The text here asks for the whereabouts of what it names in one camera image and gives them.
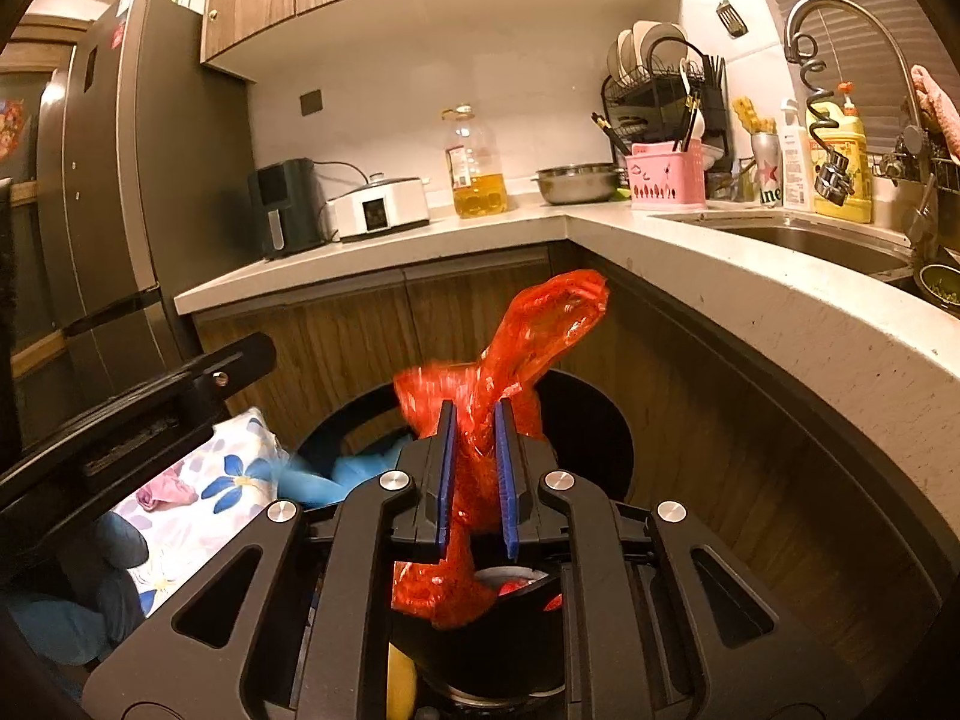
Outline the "blue gloved operator hand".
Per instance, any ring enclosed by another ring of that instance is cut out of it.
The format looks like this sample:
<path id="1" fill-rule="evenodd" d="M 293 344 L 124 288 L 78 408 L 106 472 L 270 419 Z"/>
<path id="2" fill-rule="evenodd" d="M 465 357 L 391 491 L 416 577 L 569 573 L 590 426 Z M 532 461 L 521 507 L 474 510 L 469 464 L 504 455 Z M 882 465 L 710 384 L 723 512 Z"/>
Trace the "blue gloved operator hand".
<path id="1" fill-rule="evenodd" d="M 106 660 L 145 621 L 130 569 L 148 558 L 139 530 L 107 512 L 3 587 L 2 606 L 37 655 L 86 667 Z"/>

